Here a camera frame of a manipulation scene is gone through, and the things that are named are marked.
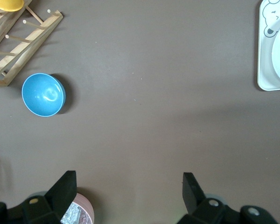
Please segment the yellow cup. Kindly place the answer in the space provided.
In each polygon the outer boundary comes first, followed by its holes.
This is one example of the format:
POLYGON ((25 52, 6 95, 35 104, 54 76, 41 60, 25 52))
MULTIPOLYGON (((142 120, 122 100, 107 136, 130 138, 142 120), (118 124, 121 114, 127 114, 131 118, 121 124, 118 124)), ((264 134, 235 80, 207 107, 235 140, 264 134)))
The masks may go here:
POLYGON ((0 10, 6 12, 15 12, 22 9, 24 0, 0 0, 0 10))

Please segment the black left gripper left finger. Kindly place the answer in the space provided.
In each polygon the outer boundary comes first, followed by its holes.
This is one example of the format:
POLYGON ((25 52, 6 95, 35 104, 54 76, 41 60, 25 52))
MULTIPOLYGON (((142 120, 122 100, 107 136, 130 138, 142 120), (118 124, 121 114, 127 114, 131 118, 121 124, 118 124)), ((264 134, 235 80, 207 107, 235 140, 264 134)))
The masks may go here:
POLYGON ((66 171, 43 196, 31 196, 10 209, 0 202, 0 224, 61 224, 76 195, 76 171, 66 171))

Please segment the brown table mat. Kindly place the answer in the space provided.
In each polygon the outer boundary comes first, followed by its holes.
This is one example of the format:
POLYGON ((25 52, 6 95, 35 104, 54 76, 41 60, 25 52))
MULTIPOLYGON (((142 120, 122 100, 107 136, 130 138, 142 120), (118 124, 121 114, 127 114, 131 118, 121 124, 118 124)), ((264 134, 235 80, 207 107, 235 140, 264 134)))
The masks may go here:
POLYGON ((95 224, 175 224, 182 176, 234 210, 280 224, 280 91, 257 85, 261 0, 33 0, 63 19, 0 88, 0 201, 14 207, 67 170, 95 224), (40 117, 21 89, 35 73, 65 88, 40 117))

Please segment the wooden peg rack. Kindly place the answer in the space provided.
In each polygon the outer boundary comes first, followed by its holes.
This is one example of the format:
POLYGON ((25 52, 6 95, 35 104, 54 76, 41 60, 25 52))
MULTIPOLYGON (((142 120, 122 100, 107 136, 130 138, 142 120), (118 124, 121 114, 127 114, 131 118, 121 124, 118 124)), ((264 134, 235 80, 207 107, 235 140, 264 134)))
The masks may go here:
POLYGON ((30 7, 33 0, 24 0, 22 9, 15 12, 0 10, 0 87, 9 86, 34 53, 63 19, 60 11, 47 10, 49 17, 42 20, 30 7), (34 30, 27 37, 9 34, 22 14, 28 11, 38 23, 23 20, 23 24, 34 30))

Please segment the clear crinkled ice pile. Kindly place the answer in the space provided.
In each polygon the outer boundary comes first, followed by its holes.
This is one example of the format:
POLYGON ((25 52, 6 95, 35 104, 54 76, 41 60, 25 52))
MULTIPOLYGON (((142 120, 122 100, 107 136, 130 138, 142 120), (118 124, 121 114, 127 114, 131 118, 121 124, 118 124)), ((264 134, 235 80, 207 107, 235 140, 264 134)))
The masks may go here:
POLYGON ((79 224, 81 209, 79 205, 72 202, 61 219, 61 224, 79 224))

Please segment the blue bowl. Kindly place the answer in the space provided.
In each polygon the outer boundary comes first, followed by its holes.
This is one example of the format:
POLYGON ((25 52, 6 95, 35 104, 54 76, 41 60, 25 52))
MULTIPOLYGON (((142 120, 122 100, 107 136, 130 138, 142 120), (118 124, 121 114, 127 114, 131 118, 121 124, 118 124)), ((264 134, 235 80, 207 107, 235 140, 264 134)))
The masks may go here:
POLYGON ((45 73, 30 75, 22 85, 21 95, 25 106, 40 117, 56 115, 66 100, 65 88, 61 82, 45 73))

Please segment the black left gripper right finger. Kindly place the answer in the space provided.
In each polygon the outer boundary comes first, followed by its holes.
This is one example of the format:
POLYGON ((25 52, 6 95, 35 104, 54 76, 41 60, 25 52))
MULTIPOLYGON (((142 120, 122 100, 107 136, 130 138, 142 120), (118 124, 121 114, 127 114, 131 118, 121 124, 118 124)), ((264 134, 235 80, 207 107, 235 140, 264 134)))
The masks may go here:
POLYGON ((182 197, 187 214, 177 224, 278 224, 265 209, 245 205, 237 212, 219 199, 207 197, 193 173, 184 173, 182 197))

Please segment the pink bowl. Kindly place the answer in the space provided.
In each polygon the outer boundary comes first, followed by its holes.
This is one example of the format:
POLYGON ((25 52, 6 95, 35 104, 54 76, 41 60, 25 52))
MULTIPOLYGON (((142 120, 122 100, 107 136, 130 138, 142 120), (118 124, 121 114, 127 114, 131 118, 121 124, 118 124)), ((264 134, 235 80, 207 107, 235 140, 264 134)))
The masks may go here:
POLYGON ((73 202, 77 203, 81 209, 79 224, 94 224, 94 209, 90 201, 77 193, 73 202))

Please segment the cream bear print tray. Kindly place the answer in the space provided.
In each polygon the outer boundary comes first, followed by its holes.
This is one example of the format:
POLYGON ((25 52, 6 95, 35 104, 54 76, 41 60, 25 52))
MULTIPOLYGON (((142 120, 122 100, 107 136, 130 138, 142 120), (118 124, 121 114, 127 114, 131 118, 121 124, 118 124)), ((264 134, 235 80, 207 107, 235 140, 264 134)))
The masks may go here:
POLYGON ((262 0, 259 7, 258 86, 265 91, 279 91, 280 78, 272 65, 272 48, 280 30, 280 0, 262 0))

